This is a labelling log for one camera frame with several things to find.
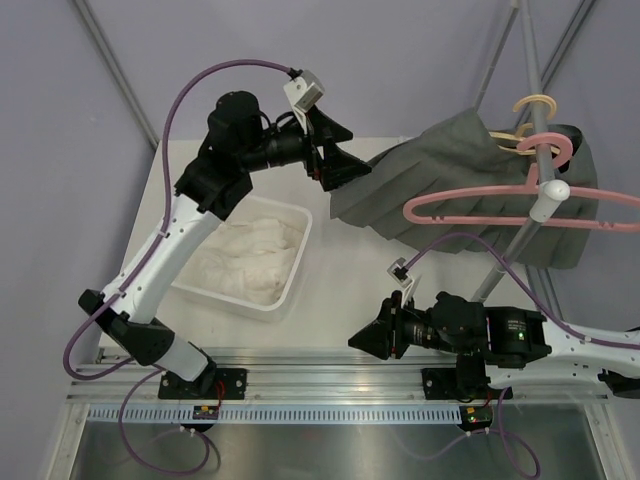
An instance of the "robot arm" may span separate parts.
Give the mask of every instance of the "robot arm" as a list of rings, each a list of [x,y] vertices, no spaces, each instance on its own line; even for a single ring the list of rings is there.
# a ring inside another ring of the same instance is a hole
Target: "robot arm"
[[[603,346],[568,335],[538,312],[485,307],[446,292],[436,300],[419,310],[413,299],[403,302],[402,292],[394,292],[349,346],[383,360],[401,358],[410,345],[456,355],[454,374],[431,379],[443,383],[441,391],[457,392],[448,398],[486,398],[489,388],[540,381],[605,382],[615,395],[640,397],[640,355],[622,347],[638,345],[640,331],[571,326],[586,339],[622,345]]]
[[[119,296],[96,323],[138,363],[163,367],[185,381],[194,395],[211,388],[216,364],[156,319],[156,311],[196,248],[251,191],[250,172],[302,162],[325,191],[370,172],[366,163],[336,145],[353,135],[315,107],[323,94],[315,76],[298,72],[285,92],[296,120],[266,128],[251,93],[231,92],[218,100],[197,157],[175,184],[168,228],[163,233],[160,222],[118,277],[102,291],[85,291],[79,300],[93,314],[106,298]],[[143,262],[156,242],[151,258]],[[134,281],[123,288],[136,269]]]

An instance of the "pink hanger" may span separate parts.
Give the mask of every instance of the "pink hanger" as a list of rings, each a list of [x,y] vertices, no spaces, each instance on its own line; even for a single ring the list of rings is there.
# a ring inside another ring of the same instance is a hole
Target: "pink hanger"
[[[571,159],[573,145],[571,140],[559,133],[538,133],[521,141],[518,150],[527,150],[537,145],[555,145],[560,153],[554,159],[553,165],[558,168]],[[428,205],[443,200],[455,198],[479,197],[491,195],[537,195],[538,194],[538,166],[534,163],[529,168],[527,181],[524,185],[492,185],[488,187],[460,188],[444,192],[423,195],[409,200],[402,210],[404,217],[419,225],[508,225],[520,226],[528,217],[481,217],[481,216],[431,216],[422,217],[413,213],[416,207]],[[640,209],[640,198],[623,193],[598,190],[596,188],[570,187],[571,197],[591,198],[594,200],[608,200]],[[548,227],[585,228],[589,230],[606,230],[610,232],[633,233],[640,232],[638,223],[611,223],[596,220],[578,220],[566,218],[550,218],[544,223]]]

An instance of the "black mount bracket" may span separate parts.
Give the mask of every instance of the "black mount bracket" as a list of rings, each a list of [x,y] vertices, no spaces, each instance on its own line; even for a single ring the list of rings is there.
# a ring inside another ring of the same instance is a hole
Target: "black mount bracket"
[[[458,378],[455,368],[423,368],[422,388],[425,400],[486,400],[491,393],[492,399],[498,399],[501,390],[486,386],[461,392],[458,389]],[[513,398],[513,392],[509,390],[505,399]]]
[[[193,383],[187,382],[173,372],[162,376],[158,398],[160,400],[218,400],[216,384],[224,385],[224,400],[244,400],[247,389],[247,370],[244,368],[217,367],[211,387],[205,392],[193,389]]]
[[[78,299],[78,305],[88,315],[93,315],[103,303],[104,295],[97,290],[85,290]],[[154,364],[169,350],[175,333],[157,318],[149,324],[132,323],[128,319],[126,313],[116,314],[108,308],[96,323],[140,365]]]
[[[627,378],[616,372],[603,371],[598,380],[607,384],[614,396],[640,398],[640,378]]]

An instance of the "white cloth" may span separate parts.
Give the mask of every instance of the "white cloth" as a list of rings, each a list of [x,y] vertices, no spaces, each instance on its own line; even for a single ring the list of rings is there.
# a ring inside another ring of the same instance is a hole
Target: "white cloth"
[[[301,243],[302,232],[273,218],[222,224],[196,250],[183,270],[190,278],[182,280],[272,305],[282,295]]]

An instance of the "metal pole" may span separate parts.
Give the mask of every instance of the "metal pole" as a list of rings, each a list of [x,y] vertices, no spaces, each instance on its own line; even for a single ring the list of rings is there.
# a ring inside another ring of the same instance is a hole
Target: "metal pole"
[[[542,69],[540,81],[542,83],[543,90],[549,90],[551,82],[556,77],[558,70],[571,50],[571,47],[575,44],[578,34],[582,30],[582,27],[586,25],[599,1],[600,0],[581,0],[571,17],[567,28],[562,33],[560,40],[553,49],[553,53],[549,57],[549,61]],[[521,110],[516,126],[522,125],[525,122],[525,119],[529,118],[530,113],[531,111],[527,105],[527,108],[523,108]]]
[[[540,76],[538,69],[538,54],[535,45],[533,21],[531,19],[531,13],[529,10],[529,2],[528,0],[520,1],[522,8],[522,30],[527,60],[527,72],[529,75],[529,86],[531,88],[531,93],[542,93],[543,88],[546,89],[551,84],[551,81],[557,74],[561,63],[566,58],[567,52],[574,44],[578,36],[578,32],[585,25],[587,19],[593,12],[594,7],[599,0],[581,1],[560,41],[556,45],[556,48],[551,55],[549,62],[547,62],[542,76]],[[482,95],[478,95],[480,101],[482,101],[482,96],[484,95],[484,92],[481,91],[481,93]],[[544,105],[541,105],[539,102],[532,103],[530,108],[523,110],[517,125],[522,124],[524,119],[527,117],[528,112],[533,112],[532,116],[535,132],[539,133],[547,131],[548,127],[544,108],[546,107],[544,107]],[[536,151],[541,183],[544,181],[552,180],[555,176],[553,172],[553,165],[551,164],[551,152],[549,152],[548,149],[546,149],[547,152],[545,152],[544,150],[545,149],[538,149]],[[549,168],[543,174],[543,165],[545,164],[548,165]],[[533,236],[541,226],[542,224],[535,222],[531,218],[527,220],[527,222],[518,231],[513,241],[505,251],[504,259],[507,261],[507,263],[511,263],[518,258],[518,256],[526,247],[527,243],[533,238]],[[491,272],[489,272],[489,275],[482,282],[480,288],[478,288],[476,293],[473,295],[473,301],[484,302],[488,298],[489,294],[498,285],[504,274],[505,272],[502,270],[502,266],[496,264],[496,266],[491,270]],[[530,282],[534,283],[532,287],[538,286],[538,288],[534,288],[534,291],[538,291],[540,294],[544,295],[547,298],[547,305],[550,305],[553,312],[558,315],[559,318],[562,318],[562,312],[560,311],[560,305],[555,295],[555,289],[553,288],[553,283],[551,282],[549,271],[547,269],[537,270],[532,267],[527,267],[527,275],[529,276],[530,280],[532,279],[532,277],[535,277],[537,282]]]
[[[527,61],[527,74],[529,77],[529,89],[531,94],[541,94],[542,84],[540,82],[540,69],[538,67],[538,51],[536,40],[533,34],[533,20],[529,9],[529,0],[520,0],[522,10],[522,35],[524,38],[524,52]],[[546,109],[542,102],[531,104],[531,117],[533,119],[533,131],[544,133],[549,131],[547,126]],[[536,147],[536,160],[538,162],[538,172],[540,183],[545,183],[555,178],[553,163],[551,162],[551,150],[548,145]]]
[[[518,2],[512,1],[511,8],[509,9],[509,14],[506,16],[500,31],[502,32],[500,36],[496,39],[493,48],[491,49],[491,57],[489,60],[489,66],[484,74],[484,78],[482,79],[482,83],[480,84],[480,89],[478,90],[478,94],[476,95],[476,99],[473,101],[473,109],[477,112],[480,108],[480,104],[484,99],[484,95],[487,93],[487,88],[489,87],[489,83],[491,82],[491,77],[493,77],[493,73],[495,72],[496,65],[498,64],[498,60],[500,59],[500,55],[502,55],[502,50],[504,49],[505,44],[507,43],[507,38],[509,38],[509,33],[511,33],[511,27],[518,16]]]
[[[532,94],[542,93],[540,84],[540,71],[538,69],[538,52],[536,49],[536,41],[533,35],[533,21],[531,19],[531,11],[529,10],[529,1],[520,0],[520,8],[522,10],[522,31],[524,36],[525,58],[527,62],[527,74],[529,77],[529,87]],[[548,131],[545,105],[541,102],[532,103],[531,111],[533,116],[533,129],[535,133]],[[536,147],[536,160],[538,162],[538,172],[540,183],[551,181],[555,178],[553,164],[551,163],[551,150],[548,146],[542,145]],[[527,219],[525,224],[520,227],[518,233],[513,238],[503,258],[510,264],[517,260],[529,241],[542,226],[531,217]],[[487,277],[484,279],[476,293],[473,294],[472,301],[484,302],[491,292],[496,288],[504,276],[505,271],[502,266],[496,263],[491,269]]]
[[[518,230],[518,233],[516,233],[516,236],[505,250],[503,258],[507,263],[510,264],[520,256],[524,248],[527,246],[527,243],[529,243],[541,226],[541,223],[536,222],[531,217],[527,219],[526,223],[520,228],[520,230]],[[471,297],[471,301],[484,303],[498,283],[500,283],[500,280],[502,280],[505,273],[506,272],[502,268],[502,265],[496,262],[482,282],[482,285],[480,285],[478,290],[476,290],[476,293]]]
[[[118,88],[123,100],[129,107],[131,115],[138,124],[142,134],[146,137],[151,148],[155,150],[158,148],[158,135],[154,131],[145,111],[142,109],[140,101],[129,85],[129,81],[125,77],[124,72],[118,63],[118,59],[113,53],[111,45],[109,45],[107,37],[102,31],[102,27],[100,26],[93,9],[88,4],[87,0],[69,0],[69,3],[74,8],[78,14],[78,18],[87,30],[94,47],[107,67],[111,78]]]

